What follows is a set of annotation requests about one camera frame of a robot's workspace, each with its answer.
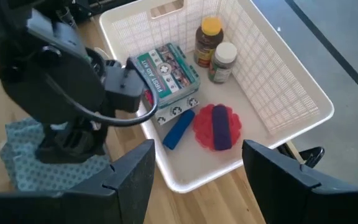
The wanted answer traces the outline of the blue star-patterned folded gown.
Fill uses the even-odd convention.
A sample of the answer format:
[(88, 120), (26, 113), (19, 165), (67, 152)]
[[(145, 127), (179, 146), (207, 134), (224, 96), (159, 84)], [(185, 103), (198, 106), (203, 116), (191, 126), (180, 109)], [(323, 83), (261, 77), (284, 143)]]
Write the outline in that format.
[(81, 164), (46, 164), (35, 157), (45, 137), (42, 125), (25, 118), (5, 125), (7, 140), (0, 150), (12, 185), (20, 191), (65, 190), (107, 168), (108, 156), (93, 156)]

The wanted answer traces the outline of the gummy vitamin bottle white cap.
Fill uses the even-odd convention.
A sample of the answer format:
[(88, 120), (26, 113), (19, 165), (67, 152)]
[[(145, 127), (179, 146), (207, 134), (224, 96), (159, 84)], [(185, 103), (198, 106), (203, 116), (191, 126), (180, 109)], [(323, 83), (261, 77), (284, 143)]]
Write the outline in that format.
[(214, 83), (224, 83), (232, 73), (237, 58), (237, 48), (230, 42), (220, 43), (209, 65), (208, 77)]

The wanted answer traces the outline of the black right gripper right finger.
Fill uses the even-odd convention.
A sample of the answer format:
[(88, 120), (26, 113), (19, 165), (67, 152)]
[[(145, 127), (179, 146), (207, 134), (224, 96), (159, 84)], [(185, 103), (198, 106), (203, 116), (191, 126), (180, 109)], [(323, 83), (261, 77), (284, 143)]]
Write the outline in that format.
[(357, 186), (251, 140), (242, 159), (267, 224), (358, 224)]

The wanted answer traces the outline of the green first aid kit box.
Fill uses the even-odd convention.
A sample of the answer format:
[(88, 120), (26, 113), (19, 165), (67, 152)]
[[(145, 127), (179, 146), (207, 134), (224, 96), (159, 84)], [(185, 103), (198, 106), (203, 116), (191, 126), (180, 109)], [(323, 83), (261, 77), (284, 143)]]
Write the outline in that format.
[(158, 94), (158, 108), (198, 91), (201, 80), (193, 66), (186, 62), (181, 48), (167, 43), (137, 56), (137, 64)]

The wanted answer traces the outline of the blue bandage roll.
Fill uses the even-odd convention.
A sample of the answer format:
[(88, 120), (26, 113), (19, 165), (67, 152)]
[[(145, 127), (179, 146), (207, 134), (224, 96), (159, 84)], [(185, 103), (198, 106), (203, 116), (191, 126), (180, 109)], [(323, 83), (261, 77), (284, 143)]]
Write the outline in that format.
[(170, 150), (174, 150), (194, 117), (195, 112), (193, 110), (186, 110), (164, 137), (163, 145)]

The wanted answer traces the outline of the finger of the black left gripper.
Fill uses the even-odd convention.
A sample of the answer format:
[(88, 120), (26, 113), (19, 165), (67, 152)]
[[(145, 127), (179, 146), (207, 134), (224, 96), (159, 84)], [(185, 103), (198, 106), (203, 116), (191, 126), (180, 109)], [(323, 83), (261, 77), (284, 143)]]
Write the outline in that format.
[(135, 113), (139, 109), (145, 83), (133, 57), (122, 67), (117, 60), (106, 62), (104, 79), (106, 97), (117, 110)]

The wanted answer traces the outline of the red scalloped round pad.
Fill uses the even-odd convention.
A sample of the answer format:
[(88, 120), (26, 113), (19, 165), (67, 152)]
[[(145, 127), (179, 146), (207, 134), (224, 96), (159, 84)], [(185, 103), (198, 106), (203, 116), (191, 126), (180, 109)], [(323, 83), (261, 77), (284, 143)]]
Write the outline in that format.
[[(195, 132), (195, 139), (201, 146), (206, 147), (212, 151), (217, 151), (215, 150), (213, 143), (212, 110), (214, 106), (217, 105), (209, 104), (200, 109), (199, 113), (195, 116), (194, 119), (193, 131)], [(240, 121), (239, 115), (233, 112), (232, 108), (228, 106), (225, 107), (227, 108), (227, 113), (229, 115), (231, 141), (233, 147), (241, 136), (242, 123)]]

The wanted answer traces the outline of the purple bandage roll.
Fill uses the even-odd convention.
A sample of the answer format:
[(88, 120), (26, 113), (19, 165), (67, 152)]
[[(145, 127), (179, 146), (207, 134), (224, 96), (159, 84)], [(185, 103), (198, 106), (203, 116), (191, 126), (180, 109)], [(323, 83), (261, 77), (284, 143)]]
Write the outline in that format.
[(217, 105), (212, 110), (213, 143), (217, 151), (232, 147), (229, 115), (224, 105)]

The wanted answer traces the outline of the amber fish oil bottle yellow cap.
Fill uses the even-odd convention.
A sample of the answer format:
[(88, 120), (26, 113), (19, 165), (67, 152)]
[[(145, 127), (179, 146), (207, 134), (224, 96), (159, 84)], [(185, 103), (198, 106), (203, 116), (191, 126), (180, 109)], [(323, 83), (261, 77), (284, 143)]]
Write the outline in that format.
[(217, 46), (223, 41), (223, 25), (218, 17), (205, 17), (196, 30), (194, 60), (200, 67), (209, 67)]

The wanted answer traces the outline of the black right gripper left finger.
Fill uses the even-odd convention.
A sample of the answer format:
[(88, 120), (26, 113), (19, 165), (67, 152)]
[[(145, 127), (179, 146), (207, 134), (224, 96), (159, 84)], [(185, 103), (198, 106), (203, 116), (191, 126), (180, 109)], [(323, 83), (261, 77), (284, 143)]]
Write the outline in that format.
[(0, 224), (143, 224), (154, 173), (147, 139), (68, 190), (0, 193)]

